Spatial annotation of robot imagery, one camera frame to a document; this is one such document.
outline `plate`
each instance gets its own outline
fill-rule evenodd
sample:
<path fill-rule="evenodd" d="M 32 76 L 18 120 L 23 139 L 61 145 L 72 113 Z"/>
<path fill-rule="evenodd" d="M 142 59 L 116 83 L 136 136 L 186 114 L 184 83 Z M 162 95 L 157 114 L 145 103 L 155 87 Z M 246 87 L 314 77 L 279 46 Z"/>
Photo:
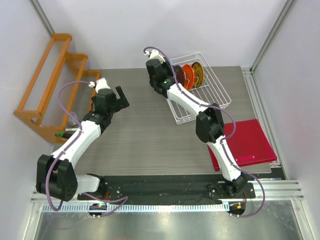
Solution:
<path fill-rule="evenodd" d="M 179 65 L 173 66 L 176 80 L 180 83 L 184 88 L 188 85 L 188 81 L 185 81 L 185 74 L 182 68 Z"/>
<path fill-rule="evenodd" d="M 186 64 L 182 68 L 184 75 L 185 75 L 185 89 L 188 91 L 192 89 L 194 82 L 195 82 L 195 72 L 189 64 Z"/>
<path fill-rule="evenodd" d="M 204 78 L 205 78 L 205 72 L 203 67 L 201 66 L 201 64 L 199 62 L 194 62 L 192 64 L 192 69 L 194 71 L 194 83 L 193 86 L 195 88 L 199 88 L 202 83 L 204 82 Z"/>

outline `white wire dish rack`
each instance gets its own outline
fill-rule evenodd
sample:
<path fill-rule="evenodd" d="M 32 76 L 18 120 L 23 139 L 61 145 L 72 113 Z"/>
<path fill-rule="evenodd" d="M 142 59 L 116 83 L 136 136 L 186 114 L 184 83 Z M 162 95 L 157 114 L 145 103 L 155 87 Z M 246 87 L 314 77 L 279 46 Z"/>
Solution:
<path fill-rule="evenodd" d="M 231 103 L 231 98 L 225 88 L 222 86 L 216 74 L 209 66 L 207 60 L 200 52 L 172 58 L 170 61 L 173 65 L 179 65 L 181 67 L 186 64 L 192 65 L 195 62 L 200 63 L 204 71 L 203 83 L 200 87 L 193 87 L 189 92 L 202 101 L 209 104 L 216 103 L 223 109 Z M 195 117 L 176 102 L 170 101 L 169 99 L 167 99 L 167 102 L 177 124 L 183 124 L 195 120 Z"/>

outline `white wall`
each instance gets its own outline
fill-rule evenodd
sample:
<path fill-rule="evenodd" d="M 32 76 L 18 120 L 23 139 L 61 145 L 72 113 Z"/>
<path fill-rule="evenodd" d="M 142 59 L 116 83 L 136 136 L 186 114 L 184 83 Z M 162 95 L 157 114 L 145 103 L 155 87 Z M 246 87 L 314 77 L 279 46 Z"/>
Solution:
<path fill-rule="evenodd" d="M 250 67 L 285 0 L 39 0 L 93 69 L 144 68 L 143 48 Z"/>
<path fill-rule="evenodd" d="M 320 1 L 298 0 L 256 71 L 285 164 L 320 223 Z"/>
<path fill-rule="evenodd" d="M 35 187 L 37 160 L 51 144 L 13 114 L 49 36 L 27 0 L 0 1 L 1 239 L 21 239 Z"/>

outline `red cutting board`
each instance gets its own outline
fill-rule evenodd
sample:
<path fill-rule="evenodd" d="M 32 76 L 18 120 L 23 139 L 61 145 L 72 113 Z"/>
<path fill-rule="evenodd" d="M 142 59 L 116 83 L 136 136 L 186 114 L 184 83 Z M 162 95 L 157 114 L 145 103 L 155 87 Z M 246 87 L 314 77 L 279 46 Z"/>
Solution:
<path fill-rule="evenodd" d="M 224 134 L 228 136 L 233 130 L 233 124 L 224 125 Z M 268 163 L 277 160 L 277 156 L 269 144 L 257 119 L 237 121 L 232 137 L 226 140 L 231 153 L 239 167 Z M 218 161 L 208 147 L 214 170 L 220 170 Z"/>

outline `orange wooden frame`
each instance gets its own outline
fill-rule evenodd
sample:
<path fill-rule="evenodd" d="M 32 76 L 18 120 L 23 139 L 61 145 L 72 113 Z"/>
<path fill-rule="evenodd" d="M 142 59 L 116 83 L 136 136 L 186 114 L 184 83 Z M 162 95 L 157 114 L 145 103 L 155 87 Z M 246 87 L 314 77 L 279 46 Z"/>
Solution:
<path fill-rule="evenodd" d="M 31 129 L 38 133 L 49 143 L 64 143 L 65 138 L 57 136 L 57 133 L 63 133 L 66 130 L 66 125 L 68 122 L 68 115 L 63 116 L 63 120 L 60 126 L 44 126 L 42 125 L 43 117 L 48 108 L 49 102 L 52 98 L 53 92 L 59 80 L 59 76 L 64 67 L 67 64 L 68 68 L 76 74 L 76 81 L 80 81 L 83 76 L 96 76 L 96 79 L 100 78 L 99 71 L 85 70 L 85 65 L 88 57 L 85 54 L 77 54 L 68 52 L 68 46 L 72 40 L 70 34 L 67 33 L 55 33 L 51 36 L 51 40 L 45 49 L 43 56 L 29 82 L 29 85 L 18 105 L 18 108 L 14 111 L 14 114 L 21 119 L 25 124 L 27 124 Z M 49 55 L 49 52 L 55 42 L 63 42 L 62 48 L 60 50 L 59 57 L 55 63 L 52 74 L 49 81 L 44 89 L 44 93 L 41 100 L 35 110 L 24 110 L 26 102 L 31 94 L 31 91 L 39 77 L 41 69 L 43 68 L 45 61 Z M 76 94 L 78 90 L 78 84 L 75 84 L 69 98 L 69 102 L 66 109 L 70 112 L 72 105 L 74 103 Z"/>

